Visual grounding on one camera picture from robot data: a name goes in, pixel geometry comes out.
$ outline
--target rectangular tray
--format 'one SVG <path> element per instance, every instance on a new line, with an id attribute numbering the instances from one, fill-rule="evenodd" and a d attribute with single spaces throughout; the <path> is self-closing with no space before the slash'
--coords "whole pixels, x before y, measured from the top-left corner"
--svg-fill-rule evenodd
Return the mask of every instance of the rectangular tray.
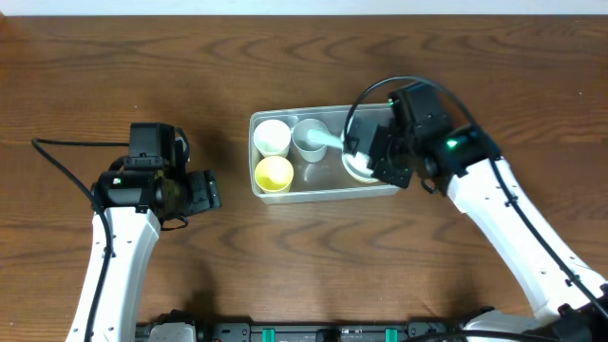
<path id="1" fill-rule="evenodd" d="M 350 108 L 350 105 L 334 105 L 272 110 L 252 115 L 249 123 L 249 174 L 254 194 L 266 204 L 358 199 L 396 194 L 399 190 L 397 186 L 382 182 L 365 184 L 351 177 L 342 164 L 340 150 L 328 147 L 327 154 L 322 161 L 309 163 L 302 159 L 293 141 L 287 155 L 287 160 L 294 166 L 291 191 L 285 194 L 264 194 L 257 186 L 254 171 L 257 163 L 262 160 L 262 156 L 254 146 L 254 130 L 259 124 L 266 120 L 276 119 L 294 129 L 294 126 L 302 120 L 318 119 L 327 125 L 332 134 L 339 137 L 344 129 L 344 121 Z M 392 118 L 387 104 L 361 104 L 357 107 L 355 115 L 376 116 L 380 124 L 387 124 Z"/>

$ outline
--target black wire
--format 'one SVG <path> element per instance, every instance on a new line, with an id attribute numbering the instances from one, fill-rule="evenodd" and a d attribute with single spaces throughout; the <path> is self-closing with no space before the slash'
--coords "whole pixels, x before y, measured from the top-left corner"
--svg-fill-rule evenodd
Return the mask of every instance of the black wire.
<path id="1" fill-rule="evenodd" d="M 49 139 L 33 139 L 33 141 L 37 141 L 38 143 L 47 143 L 47 144 L 58 144 L 64 146 L 85 146 L 85 147 L 114 147 L 114 146 L 129 146 L 128 142 L 64 142 L 64 141 L 54 141 Z"/>
<path id="2" fill-rule="evenodd" d="M 524 333 L 513 332 L 490 332 L 490 331 L 462 331 L 462 332 L 444 332 L 424 334 L 415 337 L 409 337 L 408 342 L 423 342 L 423 341 L 445 341 L 451 338 L 467 338 L 467 337 L 485 337 L 485 338 L 501 338 L 512 341 L 521 342 L 560 342 L 557 338 L 534 336 Z"/>
<path id="3" fill-rule="evenodd" d="M 61 165 L 57 160 L 55 160 L 52 156 L 49 155 L 47 151 L 40 145 L 40 143 L 48 143 L 48 144 L 57 144 L 57 145 L 69 145 L 69 146 L 129 146 L 127 142 L 59 142 L 47 139 L 32 139 L 31 144 L 34 148 L 49 161 L 55 167 L 57 167 L 66 177 L 68 177 L 71 181 L 78 186 L 78 188 L 85 194 L 88 200 L 91 202 L 93 206 L 93 210 L 102 220 L 102 225 L 104 227 L 105 233 L 105 248 L 104 248 L 104 263 L 102 264 L 102 270 L 99 274 L 99 280 L 97 280 L 97 287 L 95 288 L 95 294 L 93 295 L 93 300 L 91 302 L 91 309 L 88 312 L 88 319 L 86 320 L 86 329 L 85 329 L 85 342 L 89 342 L 91 340 L 91 335 L 93 332 L 93 323 L 95 322 L 95 314 L 97 313 L 97 308 L 99 306 L 99 299 L 102 295 L 102 289 L 104 288 L 105 275 L 107 274 L 107 268 L 110 263 L 110 259 L 114 254 L 114 249 L 112 248 L 112 234 L 110 232 L 110 226 L 107 223 L 107 218 L 105 217 L 104 210 L 102 206 L 95 200 L 93 194 L 86 188 L 86 186 L 76 178 L 69 170 L 67 170 L 63 165 Z"/>
<path id="4" fill-rule="evenodd" d="M 606 311 L 606 309 L 604 309 L 601 306 L 598 299 L 593 295 L 593 293 L 591 293 L 591 291 L 589 291 L 589 289 L 587 289 L 584 286 L 584 284 L 582 284 L 582 282 L 579 279 L 579 276 L 576 275 L 574 272 L 572 272 L 572 270 L 570 270 L 570 268 L 565 264 L 565 262 L 563 262 L 563 260 L 560 259 L 558 254 L 553 250 L 553 248 L 551 248 L 551 246 L 549 246 L 547 241 L 542 237 L 542 235 L 539 233 L 539 231 L 536 229 L 536 227 L 534 227 L 532 222 L 530 222 L 528 217 L 523 213 L 522 208 L 520 208 L 520 206 L 517 203 L 517 200 L 515 199 L 513 194 L 511 194 L 511 192 L 507 189 L 507 187 L 504 183 L 504 180 L 503 180 L 503 176 L 501 175 L 500 171 L 498 170 L 498 166 L 496 166 L 496 161 L 494 160 L 494 156 L 492 156 L 493 152 L 492 152 L 492 149 L 490 148 L 489 138 L 486 136 L 486 134 L 480 128 L 479 124 L 477 123 L 475 118 L 473 118 L 473 115 L 468 111 L 465 104 L 456 96 L 456 94 L 454 94 L 453 92 L 448 90 L 443 85 L 440 85 L 436 82 L 433 82 L 429 79 L 426 79 L 424 77 L 419 77 L 419 76 L 394 76 L 394 77 L 389 77 L 387 79 L 378 81 L 373 85 L 370 85 L 354 101 L 354 103 L 351 106 L 351 109 L 349 110 L 349 114 L 346 117 L 346 121 L 344 123 L 344 149 L 345 149 L 345 151 L 350 152 L 350 153 L 352 152 L 350 149 L 350 145 L 348 144 L 348 142 L 349 142 L 348 127 L 349 127 L 349 123 L 351 121 L 352 115 L 354 113 L 354 110 L 377 87 L 386 85 L 391 82 L 396 82 L 396 81 L 415 81 L 415 82 L 423 83 L 425 85 L 432 86 L 435 89 L 446 94 L 448 96 L 448 98 L 458 106 L 458 109 L 460 109 L 460 111 L 463 113 L 463 115 L 465 115 L 465 118 L 468 120 L 468 122 L 471 124 L 471 126 L 480 135 L 481 141 L 482 141 L 482 148 L 484 149 L 485 153 L 488 155 L 488 159 L 490 161 L 490 166 L 492 167 L 492 172 L 494 173 L 494 176 L 496 177 L 496 180 L 498 181 L 499 185 L 503 189 L 504 195 L 506 196 L 506 199 L 507 199 L 507 203 L 509 203 L 510 206 L 513 207 L 513 210 L 515 210 L 517 215 L 522 220 L 523 224 L 525 224 L 525 226 L 528 228 L 530 233 L 532 233 L 534 238 L 536 238 L 536 240 L 539 242 L 539 244 L 545 250 L 545 252 L 553 259 L 553 261 L 555 261 L 556 264 L 558 264 L 558 266 L 566 274 L 566 276 L 568 276 L 568 279 L 570 279 L 570 281 L 572 281 L 572 283 L 575 284 L 577 286 L 577 288 L 579 288 L 579 290 L 587 297 L 587 299 L 589 299 L 589 302 L 594 306 L 594 308 L 596 308 L 598 310 L 599 314 L 601 316 L 603 316 L 604 319 L 608 320 L 608 312 Z"/>

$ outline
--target wood grain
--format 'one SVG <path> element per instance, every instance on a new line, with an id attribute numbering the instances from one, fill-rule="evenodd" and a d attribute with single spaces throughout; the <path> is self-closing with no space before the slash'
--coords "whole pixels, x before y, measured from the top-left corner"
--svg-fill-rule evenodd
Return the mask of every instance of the wood grain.
<path id="1" fill-rule="evenodd" d="M 171 309 L 255 321 L 398 321 L 481 305 L 529 314 L 481 232 L 418 186 L 266 206 L 251 192 L 257 111 L 350 103 L 413 73 L 453 89 L 547 219 L 608 274 L 608 19 L 536 16 L 53 17 L 0 24 L 0 341 L 63 340 L 90 248 L 86 199 L 32 137 L 126 141 L 184 127 L 224 206 L 163 234 L 140 320 Z M 384 101 L 379 91 L 373 101 Z M 49 150 L 91 184 L 120 148 Z"/>

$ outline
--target white paper cup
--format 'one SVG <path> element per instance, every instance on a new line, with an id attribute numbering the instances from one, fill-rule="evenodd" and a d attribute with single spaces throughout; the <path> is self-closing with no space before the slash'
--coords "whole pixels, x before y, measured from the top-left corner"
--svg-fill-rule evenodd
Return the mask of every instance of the white paper cup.
<path id="1" fill-rule="evenodd" d="M 294 127 L 292 133 L 294 145 L 306 162 L 319 162 L 325 157 L 327 145 L 311 142 L 308 139 L 308 131 L 311 129 L 328 131 L 327 126 L 317 119 L 302 120 Z"/>
<path id="2" fill-rule="evenodd" d="M 254 131 L 254 145 L 259 153 L 266 157 L 287 157 L 292 132 L 289 126 L 280 120 L 266 120 Z"/>

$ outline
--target yellow paper cup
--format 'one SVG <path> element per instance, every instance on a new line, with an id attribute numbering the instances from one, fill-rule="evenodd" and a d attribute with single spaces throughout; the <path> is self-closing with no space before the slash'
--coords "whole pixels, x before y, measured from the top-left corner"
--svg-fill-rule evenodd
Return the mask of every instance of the yellow paper cup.
<path id="1" fill-rule="evenodd" d="M 294 167 L 283 157 L 264 158 L 254 172 L 256 184 L 266 194 L 289 192 L 294 179 Z"/>

